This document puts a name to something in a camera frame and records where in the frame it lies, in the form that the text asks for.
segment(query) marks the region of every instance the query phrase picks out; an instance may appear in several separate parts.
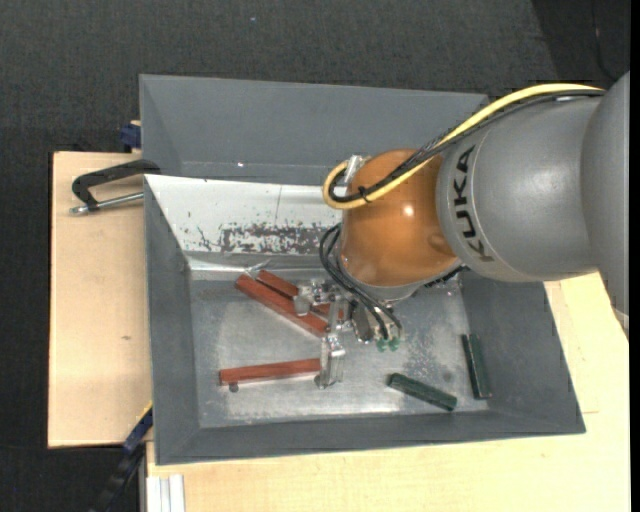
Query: red object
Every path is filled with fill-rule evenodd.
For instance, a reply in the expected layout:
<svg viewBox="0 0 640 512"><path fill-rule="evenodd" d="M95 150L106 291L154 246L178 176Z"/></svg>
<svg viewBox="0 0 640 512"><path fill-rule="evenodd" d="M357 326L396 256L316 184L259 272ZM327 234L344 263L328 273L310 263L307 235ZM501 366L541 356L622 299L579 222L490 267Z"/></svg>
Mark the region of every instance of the red object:
<svg viewBox="0 0 640 512"><path fill-rule="evenodd" d="M255 281L246 274L243 274L238 278L236 281L236 288L312 334L315 334L316 336L324 336L327 329L327 322L311 313L298 316L295 312L295 308L293 307L291 297L281 295L279 292L263 283Z"/></svg>
<svg viewBox="0 0 640 512"><path fill-rule="evenodd" d="M296 285L291 284L289 281L285 281L281 277L266 270L261 270L258 273L258 277L256 277L256 280L260 281L263 284L266 284L269 288L272 288L285 297L293 299L298 295L298 287ZM320 313L325 317L329 316L330 308L330 304L318 304L316 306L311 306L312 311Z"/></svg>
<svg viewBox="0 0 640 512"><path fill-rule="evenodd" d="M300 359L284 363L260 364L220 370L220 384L237 384L239 382L286 379L305 373L318 373L322 369L320 359Z"/></svg>

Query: gray carpet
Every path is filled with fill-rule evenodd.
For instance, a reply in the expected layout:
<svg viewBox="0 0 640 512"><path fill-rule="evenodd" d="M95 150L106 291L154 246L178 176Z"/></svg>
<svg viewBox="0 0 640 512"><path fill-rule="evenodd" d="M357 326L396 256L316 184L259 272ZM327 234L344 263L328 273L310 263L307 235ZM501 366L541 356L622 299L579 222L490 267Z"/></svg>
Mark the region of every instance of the gray carpet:
<svg viewBox="0 0 640 512"><path fill-rule="evenodd" d="M490 95L606 86L629 67L630 2L599 1L0 0L0 510L85 510L117 461L44 449L48 155L122 150L139 73Z"/></svg>

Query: gray tray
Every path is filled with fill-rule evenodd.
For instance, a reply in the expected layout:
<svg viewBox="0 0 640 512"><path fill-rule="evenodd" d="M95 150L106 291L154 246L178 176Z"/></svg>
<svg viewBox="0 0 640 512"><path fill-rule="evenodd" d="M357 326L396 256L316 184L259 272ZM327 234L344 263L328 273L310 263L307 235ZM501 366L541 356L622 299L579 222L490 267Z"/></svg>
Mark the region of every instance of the gray tray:
<svg viewBox="0 0 640 512"><path fill-rule="evenodd" d="M315 186L328 167L353 152L417 146L482 97L210 79L142 83L145 158L207 176L145 181L158 463L584 431L542 285L472 273L398 305L408 336L397 352L347 343L344 382L329 389L292 379L233 394L217 384L221 368L319 355L317 339L233 282L256 266L292 281L323 275L317 238L339 219ZM270 242L257 242L265 232ZM490 400L471 392L460 340L468 332L484 340ZM455 394L458 408L447 413L387 388L393 372Z"/></svg>

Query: yellow cable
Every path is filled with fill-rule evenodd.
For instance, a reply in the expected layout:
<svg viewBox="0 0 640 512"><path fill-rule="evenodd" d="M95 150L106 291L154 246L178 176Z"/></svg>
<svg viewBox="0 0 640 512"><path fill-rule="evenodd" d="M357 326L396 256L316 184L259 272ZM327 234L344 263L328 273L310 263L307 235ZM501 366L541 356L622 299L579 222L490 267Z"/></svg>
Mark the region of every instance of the yellow cable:
<svg viewBox="0 0 640 512"><path fill-rule="evenodd" d="M581 91L581 90L598 91L600 89L598 87L591 87L588 85L577 85L577 84L542 84L542 85L534 85L532 87L527 87L526 89L522 89L520 91L516 91L514 93L508 94L507 96L504 96L499 100L496 100L493 103L487 105L482 110L472 115L469 119L467 119L466 121L458 125L452 132L447 134L446 137L444 137L440 142L438 142L438 144L436 144L434 148L437 148L438 146L447 142L453 137L456 137L457 135L464 133L465 131L474 127L481 121L484 121L486 118L493 115L497 111L502 110L503 108L513 103L517 103L519 101L522 101L527 98L531 98L533 96L539 96L541 94L553 94L553 93L559 93L559 92L565 92L565 91L569 92L569 91ZM335 179L335 177L339 173L344 171L344 169L346 168L347 161L345 160L344 162L334 167L329 173L329 175L327 176L327 179L325 180L324 185L322 187L322 197L325 203L327 203L329 206L337 210L349 210L351 208L358 208L360 206L364 206L365 204L375 201L376 199L380 199L383 195L390 192L391 190L396 188L398 185L400 185L402 182L409 179L415 173L420 171L420 169L422 169L425 165L427 165L430 160L431 159L425 160L424 162L416 165L414 168L404 173L402 176L396 178L392 182L387 183L385 186L379 188L375 192L371 192L371 194L367 194L366 200L359 197L357 199L353 199L351 201L347 201L343 203L343 202L338 202L331 199L329 190L331 188L331 184L333 183L333 180Z"/></svg>

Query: wooden table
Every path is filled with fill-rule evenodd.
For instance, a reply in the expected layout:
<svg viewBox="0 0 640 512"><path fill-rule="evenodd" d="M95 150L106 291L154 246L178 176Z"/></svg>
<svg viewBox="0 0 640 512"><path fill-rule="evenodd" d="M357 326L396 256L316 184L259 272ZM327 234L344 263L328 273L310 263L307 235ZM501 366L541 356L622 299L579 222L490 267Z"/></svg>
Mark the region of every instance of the wooden table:
<svg viewBox="0 0 640 512"><path fill-rule="evenodd" d="M54 156L52 448L122 442L151 396L142 207L68 214L75 176L136 158ZM156 466L149 442L147 473L183 474L189 512L629 510L628 341L598 274L546 288L586 434L178 466Z"/></svg>

